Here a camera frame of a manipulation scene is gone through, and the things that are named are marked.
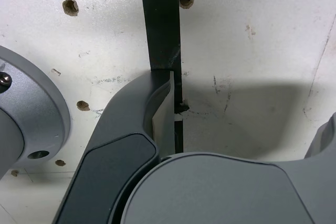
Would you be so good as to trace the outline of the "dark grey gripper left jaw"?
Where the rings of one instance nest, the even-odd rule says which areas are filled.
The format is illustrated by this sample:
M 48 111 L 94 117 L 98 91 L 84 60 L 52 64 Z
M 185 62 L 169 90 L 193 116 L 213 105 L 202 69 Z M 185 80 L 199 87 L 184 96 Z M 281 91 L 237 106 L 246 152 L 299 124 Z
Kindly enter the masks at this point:
M 171 90 L 154 70 L 120 89 L 104 109 L 54 223 L 120 223 L 136 184 L 160 163 L 152 118 Z

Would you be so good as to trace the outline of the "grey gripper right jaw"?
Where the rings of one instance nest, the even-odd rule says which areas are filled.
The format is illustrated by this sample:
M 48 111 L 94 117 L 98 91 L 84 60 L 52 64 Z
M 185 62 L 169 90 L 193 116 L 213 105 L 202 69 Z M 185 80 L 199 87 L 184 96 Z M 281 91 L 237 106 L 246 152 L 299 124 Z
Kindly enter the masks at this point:
M 149 171 L 122 223 L 335 223 L 335 117 L 301 160 L 176 154 Z

